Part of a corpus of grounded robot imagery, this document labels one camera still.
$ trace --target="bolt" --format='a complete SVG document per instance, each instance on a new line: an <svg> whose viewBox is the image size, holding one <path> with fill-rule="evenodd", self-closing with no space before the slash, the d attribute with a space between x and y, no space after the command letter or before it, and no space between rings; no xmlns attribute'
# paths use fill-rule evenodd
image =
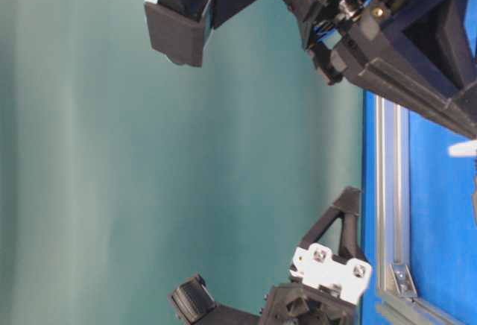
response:
<svg viewBox="0 0 477 325"><path fill-rule="evenodd" d="M375 9L373 9L373 16L377 18L381 18L384 15L385 15L385 12L381 7L376 7Z"/></svg>
<svg viewBox="0 0 477 325"><path fill-rule="evenodd" d="M313 258L320 263L323 263L326 259L326 252L324 250L317 250L315 254L313 254Z"/></svg>
<svg viewBox="0 0 477 325"><path fill-rule="evenodd" d="M366 274L366 268L363 265L357 265L355 266L353 273L357 278L364 278L364 275Z"/></svg>

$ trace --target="white metal bracket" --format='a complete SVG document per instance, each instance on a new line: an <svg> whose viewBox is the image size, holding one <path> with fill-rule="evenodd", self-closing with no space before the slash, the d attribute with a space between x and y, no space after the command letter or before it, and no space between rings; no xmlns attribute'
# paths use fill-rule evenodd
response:
<svg viewBox="0 0 477 325"><path fill-rule="evenodd" d="M357 258L341 264L332 256L331 249L318 243L311 244L308 250L298 247L293 257L297 271L290 273L301 278L304 285L315 289L324 287L332 295L356 305L369 286L373 268Z"/></svg>

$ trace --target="green wall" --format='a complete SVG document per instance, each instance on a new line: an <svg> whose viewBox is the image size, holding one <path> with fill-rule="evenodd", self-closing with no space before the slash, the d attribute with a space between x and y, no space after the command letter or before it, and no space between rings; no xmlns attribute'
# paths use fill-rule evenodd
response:
<svg viewBox="0 0 477 325"><path fill-rule="evenodd" d="M323 85L279 0L216 31L203 69L150 49L142 0L0 12L2 325L179 324L165 296L197 271L257 312L361 184L361 92Z"/></svg>

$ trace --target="hex screw head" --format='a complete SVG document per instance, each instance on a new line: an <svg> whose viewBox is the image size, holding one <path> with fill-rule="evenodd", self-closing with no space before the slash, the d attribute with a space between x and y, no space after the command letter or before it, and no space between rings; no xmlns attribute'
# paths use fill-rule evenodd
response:
<svg viewBox="0 0 477 325"><path fill-rule="evenodd" d="M326 259L326 252L324 250L317 250L315 251L315 254L313 254L313 258L316 261L323 263Z"/></svg>
<svg viewBox="0 0 477 325"><path fill-rule="evenodd" d="M364 275L366 274L366 268L363 265L357 265L355 266L353 273L357 278L364 278Z"/></svg>

